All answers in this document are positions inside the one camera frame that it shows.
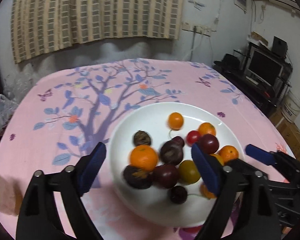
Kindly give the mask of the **dark purple tomato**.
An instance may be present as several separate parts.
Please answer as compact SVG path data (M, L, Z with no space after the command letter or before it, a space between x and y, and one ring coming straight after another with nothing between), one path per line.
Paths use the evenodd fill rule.
M203 135L198 141L199 148L206 154L215 154L219 149L219 141L212 134Z

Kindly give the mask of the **dark cherry with stem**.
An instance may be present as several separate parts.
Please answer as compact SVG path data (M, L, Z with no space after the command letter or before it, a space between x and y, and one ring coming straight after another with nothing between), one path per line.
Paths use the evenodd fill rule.
M195 193L188 193L187 189L183 186L174 186L173 188L169 189L167 192L168 198L170 202L173 204L183 204L186 202L188 196L196 196L201 197L200 194Z

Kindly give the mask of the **red cherry tomato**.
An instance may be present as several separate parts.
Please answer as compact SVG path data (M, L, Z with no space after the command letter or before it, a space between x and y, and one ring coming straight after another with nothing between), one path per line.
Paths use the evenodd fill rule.
M192 146L194 143L196 143L200 139L201 135L197 130L190 131L186 136L186 143L189 146Z

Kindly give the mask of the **dark passion fruit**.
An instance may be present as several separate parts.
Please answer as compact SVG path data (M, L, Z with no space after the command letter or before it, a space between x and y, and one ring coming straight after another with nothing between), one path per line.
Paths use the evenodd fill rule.
M183 161L183 148L177 142L169 140L160 148L159 157L163 163L177 166Z

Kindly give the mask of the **brown mangosteen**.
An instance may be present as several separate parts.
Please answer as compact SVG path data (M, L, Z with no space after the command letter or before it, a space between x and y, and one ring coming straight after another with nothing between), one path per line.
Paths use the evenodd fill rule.
M126 183L134 189L145 190L153 185L152 175L136 166L126 166L122 175Z
M147 132L139 130L133 135L133 144L135 146L140 146L140 145L151 146L152 140Z

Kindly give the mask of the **front small orange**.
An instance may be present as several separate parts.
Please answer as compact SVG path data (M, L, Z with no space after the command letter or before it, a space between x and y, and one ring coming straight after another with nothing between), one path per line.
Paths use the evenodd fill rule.
M202 194L202 196L206 197L207 199L215 199L216 198L216 196L207 189L205 184L201 184L200 193Z

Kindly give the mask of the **right small orange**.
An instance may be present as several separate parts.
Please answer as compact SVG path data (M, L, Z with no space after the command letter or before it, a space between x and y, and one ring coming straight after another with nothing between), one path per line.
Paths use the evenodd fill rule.
M224 163L227 163L233 159L239 158L239 152L238 150L231 145L223 146L219 151L218 154L223 159Z

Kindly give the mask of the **green brown tomato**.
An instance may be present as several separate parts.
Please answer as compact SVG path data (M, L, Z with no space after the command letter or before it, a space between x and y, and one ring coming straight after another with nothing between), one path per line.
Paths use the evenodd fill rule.
M201 178L200 173L192 160L184 160L178 167L179 183L191 185Z

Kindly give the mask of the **cardboard box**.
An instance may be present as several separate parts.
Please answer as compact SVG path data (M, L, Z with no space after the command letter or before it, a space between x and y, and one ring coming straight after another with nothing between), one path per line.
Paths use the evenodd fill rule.
M300 129L296 124L288 122L280 110L274 112L269 120L282 135L294 157L300 161Z

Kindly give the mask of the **white plastic bucket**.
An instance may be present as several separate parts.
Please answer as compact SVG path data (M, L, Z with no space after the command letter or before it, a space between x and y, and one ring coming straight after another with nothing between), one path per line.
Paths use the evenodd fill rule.
M293 123L300 114L300 99L291 90L285 96L281 113L290 123Z

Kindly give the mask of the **white oval plate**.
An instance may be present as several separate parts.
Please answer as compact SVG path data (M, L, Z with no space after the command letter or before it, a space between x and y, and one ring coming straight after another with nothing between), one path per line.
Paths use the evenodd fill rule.
M244 159L239 140L220 118L185 103L160 102L132 111L117 124L108 145L110 171L118 197L138 216L162 226L193 227L205 222L215 199L188 196L185 203L173 204L168 198L166 189L157 186L145 190L134 189L124 181L122 175L124 168L129 164L130 152L134 148L134 133L139 130L147 132L152 139L152 147L158 151L162 144L170 139L168 117L173 112L180 113L184 119L182 128L173 130L173 137L179 135L184 138L189 131L197 129L204 122L209 122L216 129L219 145L234 146L239 151L239 158ZM188 193L200 194L202 182L199 180L185 188Z

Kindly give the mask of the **large orange tangerine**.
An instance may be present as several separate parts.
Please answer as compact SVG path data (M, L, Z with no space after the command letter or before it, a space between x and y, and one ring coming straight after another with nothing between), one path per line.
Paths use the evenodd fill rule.
M159 161L158 154L149 145L136 146L130 153L130 165L152 172Z

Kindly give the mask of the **pink printed tablecloth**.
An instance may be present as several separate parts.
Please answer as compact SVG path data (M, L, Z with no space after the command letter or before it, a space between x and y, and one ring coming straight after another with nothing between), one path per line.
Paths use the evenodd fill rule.
M42 78L15 111L0 142L0 175L24 193L36 170L61 171L107 142L141 106L182 102L220 117L242 146L290 153L281 134L226 78L205 64L133 59Z

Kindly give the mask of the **black speaker box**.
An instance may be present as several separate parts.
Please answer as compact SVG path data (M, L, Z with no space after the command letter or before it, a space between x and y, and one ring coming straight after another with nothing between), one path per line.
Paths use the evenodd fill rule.
M274 36L271 52L280 58L285 58L287 50L287 42Z

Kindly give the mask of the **clear plastic bag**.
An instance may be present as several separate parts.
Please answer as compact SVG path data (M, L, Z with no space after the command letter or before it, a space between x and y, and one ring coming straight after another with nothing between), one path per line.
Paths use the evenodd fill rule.
M0 135L6 129L21 101L33 87L33 78L19 77L4 86L0 94Z

